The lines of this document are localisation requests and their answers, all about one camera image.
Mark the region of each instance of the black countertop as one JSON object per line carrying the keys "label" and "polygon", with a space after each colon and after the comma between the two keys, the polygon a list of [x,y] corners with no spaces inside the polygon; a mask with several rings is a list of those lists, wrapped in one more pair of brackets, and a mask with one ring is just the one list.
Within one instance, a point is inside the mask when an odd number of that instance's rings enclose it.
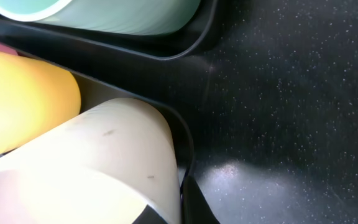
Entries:
{"label": "black countertop", "polygon": [[[203,54],[158,62],[79,44],[72,54],[92,54],[63,66],[176,108],[221,223],[358,223],[358,1],[230,1],[221,25]],[[9,44],[37,44],[24,39]],[[38,50],[67,58],[64,45]]]}

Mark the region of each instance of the table surface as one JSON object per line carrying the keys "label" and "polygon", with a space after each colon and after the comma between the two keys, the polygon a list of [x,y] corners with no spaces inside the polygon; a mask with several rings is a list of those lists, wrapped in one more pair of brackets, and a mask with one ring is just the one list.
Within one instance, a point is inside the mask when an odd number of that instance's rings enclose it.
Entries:
{"label": "table surface", "polygon": [[221,223],[358,223],[358,1],[230,0],[221,26],[202,54],[66,66],[182,114]]}

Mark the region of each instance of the black plastic container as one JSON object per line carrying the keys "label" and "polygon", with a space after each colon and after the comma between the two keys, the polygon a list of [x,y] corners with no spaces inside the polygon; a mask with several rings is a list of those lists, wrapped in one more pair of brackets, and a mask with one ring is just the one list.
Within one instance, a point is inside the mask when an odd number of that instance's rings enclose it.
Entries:
{"label": "black plastic container", "polygon": [[22,40],[53,46],[65,43],[69,48],[87,44],[92,51],[105,48],[156,60],[171,60],[210,49],[221,31],[224,0],[201,0],[191,21],[179,31],[168,35],[138,36],[74,29],[33,22],[17,22],[0,16],[0,41],[7,42],[20,35]]}

